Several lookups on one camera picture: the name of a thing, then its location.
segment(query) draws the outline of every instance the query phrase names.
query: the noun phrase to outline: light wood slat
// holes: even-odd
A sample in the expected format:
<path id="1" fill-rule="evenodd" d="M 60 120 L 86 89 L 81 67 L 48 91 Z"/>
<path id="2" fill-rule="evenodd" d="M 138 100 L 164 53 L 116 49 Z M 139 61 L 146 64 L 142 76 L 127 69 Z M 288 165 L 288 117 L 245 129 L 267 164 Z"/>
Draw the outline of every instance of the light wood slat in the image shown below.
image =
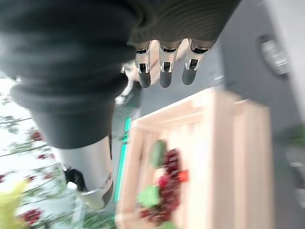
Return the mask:
<path id="1" fill-rule="evenodd" d="M 244 134 L 246 148 L 244 151 L 246 162 L 246 219 L 247 229 L 261 228 L 261 170 L 260 164 L 260 141 L 258 136 L 260 111 L 254 103 L 244 101 L 242 103 L 245 116 Z"/>
<path id="2" fill-rule="evenodd" d="M 237 102 L 234 116 L 234 186 L 235 229 L 247 228 L 247 164 L 246 164 L 246 118 L 243 104 Z"/>
<path id="3" fill-rule="evenodd" d="M 234 229 L 234 149 L 233 123 L 234 103 L 239 96 L 217 92 L 212 94 L 210 107 L 211 122 L 206 135 L 212 136 L 212 227 L 213 229 Z"/>
<path id="4" fill-rule="evenodd" d="M 193 129 L 195 124 L 193 125 L 184 125 L 181 127 L 179 133 L 179 143 L 180 143 L 180 151 L 181 151 L 181 165 L 182 170 L 189 170 L 190 168 L 190 160 L 193 156 Z M 188 214 L 189 214 L 189 186 L 190 186 L 190 180 L 186 183 L 181 184 L 181 198 L 180 202 L 183 205 L 183 223 L 181 225 L 181 228 L 187 228 L 187 220 L 188 220 Z"/>
<path id="5" fill-rule="evenodd" d="M 130 140 L 127 147 L 126 164 L 123 174 L 118 212 L 133 212 L 136 206 L 136 194 L 140 177 L 140 164 L 143 138 L 146 132 L 137 128 L 130 129 Z"/>
<path id="6" fill-rule="evenodd" d="M 262 164 L 262 221 L 264 225 L 262 229 L 274 229 L 275 207 L 274 207 L 274 179 L 273 179 L 273 155 L 272 140 L 270 127 L 269 110 L 265 107 L 261 108 L 259 137 L 261 141 L 261 164 Z"/>
<path id="7" fill-rule="evenodd" d="M 183 154 L 184 152 L 182 152 L 181 149 L 181 127 L 176 127 L 176 128 L 172 128 L 170 131 L 170 134 L 168 135 L 167 141 L 168 141 L 168 149 L 178 149 L 179 152 L 181 154 Z M 182 228 L 183 227 L 183 217 L 181 217 L 181 215 L 183 215 L 183 204 L 180 204 L 179 207 L 177 208 L 176 211 L 173 212 L 172 214 L 172 218 L 173 221 L 175 222 L 175 225 L 177 226 L 177 228 Z"/>

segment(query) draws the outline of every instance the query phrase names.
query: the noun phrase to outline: green leaf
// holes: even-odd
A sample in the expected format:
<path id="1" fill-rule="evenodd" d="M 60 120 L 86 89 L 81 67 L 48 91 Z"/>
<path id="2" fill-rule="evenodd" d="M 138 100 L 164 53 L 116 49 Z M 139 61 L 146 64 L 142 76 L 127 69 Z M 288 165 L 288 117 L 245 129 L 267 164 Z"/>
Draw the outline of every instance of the green leaf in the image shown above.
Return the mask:
<path id="1" fill-rule="evenodd" d="M 151 208 L 160 203 L 159 187 L 148 186 L 143 192 L 138 195 L 138 202 L 145 208 Z"/>
<path id="2" fill-rule="evenodd" d="M 8 131 L 9 131 L 11 134 L 17 134 L 19 130 L 18 130 L 18 128 L 16 128 L 16 127 L 10 126 L 10 127 L 8 128 Z"/>
<path id="3" fill-rule="evenodd" d="M 156 141 L 150 151 L 151 163 L 155 168 L 163 164 L 164 153 L 166 152 L 166 142 L 163 140 Z"/>
<path id="4" fill-rule="evenodd" d="M 175 229 L 175 225 L 171 221 L 167 221 L 160 226 L 160 229 Z"/>

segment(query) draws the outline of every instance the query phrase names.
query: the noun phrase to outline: yellow flower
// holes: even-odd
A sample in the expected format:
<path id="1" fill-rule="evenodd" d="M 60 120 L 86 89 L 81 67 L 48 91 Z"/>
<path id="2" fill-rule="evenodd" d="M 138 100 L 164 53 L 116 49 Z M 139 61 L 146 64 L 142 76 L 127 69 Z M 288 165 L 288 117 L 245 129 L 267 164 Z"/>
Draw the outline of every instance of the yellow flower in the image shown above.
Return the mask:
<path id="1" fill-rule="evenodd" d="M 25 223 L 16 218 L 16 209 L 22 199 L 23 191 L 29 181 L 19 182 L 11 192 L 0 192 L 0 228 L 24 229 Z"/>

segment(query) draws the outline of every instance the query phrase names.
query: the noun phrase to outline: grape cluster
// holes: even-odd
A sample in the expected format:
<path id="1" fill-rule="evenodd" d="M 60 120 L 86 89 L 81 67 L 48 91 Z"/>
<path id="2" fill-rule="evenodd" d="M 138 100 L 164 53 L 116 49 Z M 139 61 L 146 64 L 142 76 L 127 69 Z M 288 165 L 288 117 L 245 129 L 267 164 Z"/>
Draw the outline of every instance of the grape cluster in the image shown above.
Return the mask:
<path id="1" fill-rule="evenodd" d="M 141 218 L 147 218 L 156 226 L 171 220 L 172 212 L 180 205 L 179 152 L 173 149 L 164 154 L 165 174 L 159 178 L 160 204 L 149 209 L 142 208 Z"/>
<path id="2" fill-rule="evenodd" d="M 41 214 L 42 214 L 41 210 L 32 209 L 32 210 L 29 210 L 29 211 L 23 213 L 21 215 L 21 217 L 30 226 L 30 225 L 36 223 L 40 219 Z"/>

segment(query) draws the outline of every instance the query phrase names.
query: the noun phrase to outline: gray wall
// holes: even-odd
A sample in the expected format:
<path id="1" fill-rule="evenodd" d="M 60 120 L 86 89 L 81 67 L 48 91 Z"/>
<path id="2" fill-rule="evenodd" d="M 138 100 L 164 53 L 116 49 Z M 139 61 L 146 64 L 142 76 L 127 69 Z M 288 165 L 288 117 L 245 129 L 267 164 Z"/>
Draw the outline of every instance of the gray wall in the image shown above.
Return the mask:
<path id="1" fill-rule="evenodd" d="M 285 154 L 290 128 L 301 124 L 290 80 L 279 80 L 262 61 L 256 38 L 273 33 L 261 0 L 244 0 L 221 38 L 224 79 L 228 90 L 271 108 L 276 229 L 305 228 L 305 211 L 299 207 Z"/>
<path id="2" fill-rule="evenodd" d="M 278 38 L 290 58 L 291 80 L 305 120 L 305 1 L 265 0 Z"/>

